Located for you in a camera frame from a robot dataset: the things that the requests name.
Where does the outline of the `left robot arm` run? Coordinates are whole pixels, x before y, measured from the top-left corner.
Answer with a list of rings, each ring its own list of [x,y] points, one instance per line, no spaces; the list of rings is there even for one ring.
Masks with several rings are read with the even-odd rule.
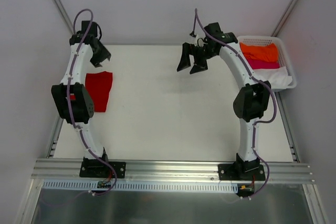
[[[51,87],[59,116],[76,131],[84,149],[80,177],[103,178],[113,175],[108,155],[93,127],[94,102],[85,86],[90,66],[98,68],[111,58],[100,42],[100,26],[84,20],[81,30],[69,40],[70,60],[60,84]]]

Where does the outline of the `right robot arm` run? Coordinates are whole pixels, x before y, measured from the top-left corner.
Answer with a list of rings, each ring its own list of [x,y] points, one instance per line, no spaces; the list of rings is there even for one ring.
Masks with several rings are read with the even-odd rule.
[[[204,31],[203,38],[193,31],[190,33],[194,42],[182,45],[177,71],[186,68],[191,68],[190,74],[206,71],[207,61],[215,56],[220,56],[229,67],[239,88],[233,109],[239,118],[240,144],[236,160],[224,169],[224,174],[245,180],[259,174],[261,158],[257,154],[257,125],[267,110],[271,85],[255,77],[233,33],[224,33],[219,23],[205,26]]]

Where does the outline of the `red t-shirt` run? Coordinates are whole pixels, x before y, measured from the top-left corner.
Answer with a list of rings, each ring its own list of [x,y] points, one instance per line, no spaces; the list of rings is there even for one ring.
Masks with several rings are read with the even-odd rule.
[[[103,113],[107,110],[112,84],[112,72],[86,74],[85,87],[93,100],[95,112]]]

